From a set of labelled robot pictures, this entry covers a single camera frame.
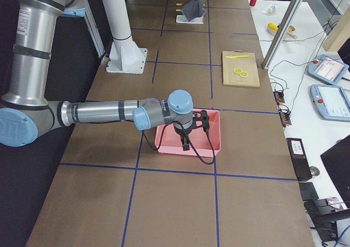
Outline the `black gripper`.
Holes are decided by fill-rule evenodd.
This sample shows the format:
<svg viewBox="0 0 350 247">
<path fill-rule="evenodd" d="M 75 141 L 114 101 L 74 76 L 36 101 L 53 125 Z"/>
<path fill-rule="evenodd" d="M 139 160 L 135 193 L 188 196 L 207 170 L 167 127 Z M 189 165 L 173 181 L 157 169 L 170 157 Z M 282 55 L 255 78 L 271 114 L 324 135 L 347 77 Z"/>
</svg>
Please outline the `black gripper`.
<svg viewBox="0 0 350 247">
<path fill-rule="evenodd" d="M 189 151 L 189 133 L 195 128 L 195 123 L 192 122 L 187 128 L 185 128 L 184 125 L 179 121 L 174 121 L 173 125 L 175 132 L 181 137 L 183 151 Z"/>
</svg>

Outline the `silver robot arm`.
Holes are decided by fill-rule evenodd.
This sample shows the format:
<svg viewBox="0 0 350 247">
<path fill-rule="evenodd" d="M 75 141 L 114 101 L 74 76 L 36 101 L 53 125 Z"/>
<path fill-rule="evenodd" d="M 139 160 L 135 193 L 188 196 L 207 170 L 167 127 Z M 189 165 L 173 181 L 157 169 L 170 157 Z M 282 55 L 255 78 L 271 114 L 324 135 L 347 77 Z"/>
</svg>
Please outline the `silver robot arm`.
<svg viewBox="0 0 350 247">
<path fill-rule="evenodd" d="M 173 91 L 167 99 L 147 98 L 87 102 L 92 73 L 53 70 L 48 79 L 56 20 L 82 17 L 97 54 L 104 45 L 95 27 L 88 0 L 17 0 L 19 13 L 8 92 L 1 97 L 1 143 L 20 147 L 60 127 L 73 124 L 133 122 L 140 131 L 172 125 L 189 148 L 189 133 L 196 126 L 191 95 Z"/>
</svg>

